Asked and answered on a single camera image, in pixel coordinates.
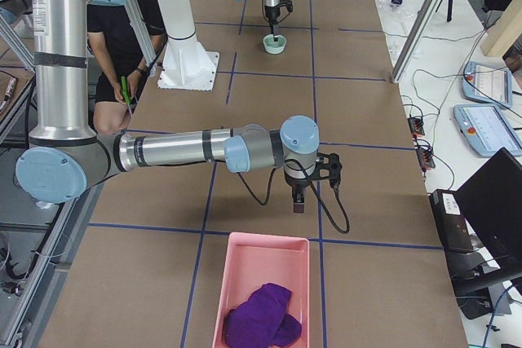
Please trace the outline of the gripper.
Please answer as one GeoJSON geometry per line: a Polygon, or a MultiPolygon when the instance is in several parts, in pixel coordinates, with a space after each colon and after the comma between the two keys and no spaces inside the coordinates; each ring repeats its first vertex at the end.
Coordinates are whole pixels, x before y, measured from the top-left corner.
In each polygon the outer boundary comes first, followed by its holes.
{"type": "Polygon", "coordinates": [[[305,212],[305,193],[309,186],[309,181],[300,170],[284,168],[285,181],[291,187],[293,212],[303,214],[305,212]]]}
{"type": "Polygon", "coordinates": [[[266,21],[272,25],[272,36],[273,41],[277,42],[279,40],[279,22],[278,19],[280,17],[280,7],[279,6],[264,6],[264,16],[266,21]]]}

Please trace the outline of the person hand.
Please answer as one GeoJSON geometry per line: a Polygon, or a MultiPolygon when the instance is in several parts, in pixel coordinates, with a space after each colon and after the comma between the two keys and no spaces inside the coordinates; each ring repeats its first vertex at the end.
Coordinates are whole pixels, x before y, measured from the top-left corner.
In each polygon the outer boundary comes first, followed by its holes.
{"type": "Polygon", "coordinates": [[[114,95],[120,104],[129,105],[131,103],[131,92],[128,87],[114,88],[114,95]]]}

